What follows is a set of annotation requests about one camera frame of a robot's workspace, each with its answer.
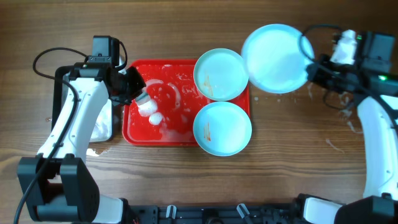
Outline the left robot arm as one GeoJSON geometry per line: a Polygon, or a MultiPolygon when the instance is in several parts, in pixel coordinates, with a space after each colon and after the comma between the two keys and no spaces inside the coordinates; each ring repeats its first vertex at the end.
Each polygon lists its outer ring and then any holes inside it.
{"type": "Polygon", "coordinates": [[[60,86],[68,87],[68,95],[36,156],[23,157],[17,167],[23,192],[19,206],[26,207],[34,221],[139,222],[126,199],[100,194],[85,164],[93,128],[107,102],[149,101],[142,76],[119,56],[125,50],[120,40],[97,35],[91,55],[54,76],[60,86]]]}

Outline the light blue plate top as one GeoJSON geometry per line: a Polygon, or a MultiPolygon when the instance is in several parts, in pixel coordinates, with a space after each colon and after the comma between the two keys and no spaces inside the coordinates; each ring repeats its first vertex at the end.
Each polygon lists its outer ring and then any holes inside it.
{"type": "Polygon", "coordinates": [[[193,80],[198,91],[214,101],[238,97],[248,85],[243,58],[233,50],[218,48],[205,52],[197,60],[193,80]]]}

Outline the pink sponge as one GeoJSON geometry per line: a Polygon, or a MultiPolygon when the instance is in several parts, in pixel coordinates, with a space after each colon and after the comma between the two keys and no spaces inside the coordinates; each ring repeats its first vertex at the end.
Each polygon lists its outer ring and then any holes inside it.
{"type": "Polygon", "coordinates": [[[142,117],[149,117],[158,110],[157,103],[150,97],[146,88],[142,90],[142,93],[135,99],[137,109],[142,117]]]}

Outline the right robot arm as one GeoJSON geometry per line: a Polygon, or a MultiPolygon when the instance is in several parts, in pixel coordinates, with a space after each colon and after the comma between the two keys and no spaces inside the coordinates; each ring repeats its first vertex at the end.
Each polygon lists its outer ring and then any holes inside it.
{"type": "Polygon", "coordinates": [[[312,61],[308,80],[328,92],[353,95],[364,136],[366,183],[363,198],[345,205],[300,195],[295,216],[307,223],[397,223],[397,77],[389,72],[395,38],[336,27],[333,55],[315,60],[303,46],[313,29],[298,40],[301,53],[312,61]]]}

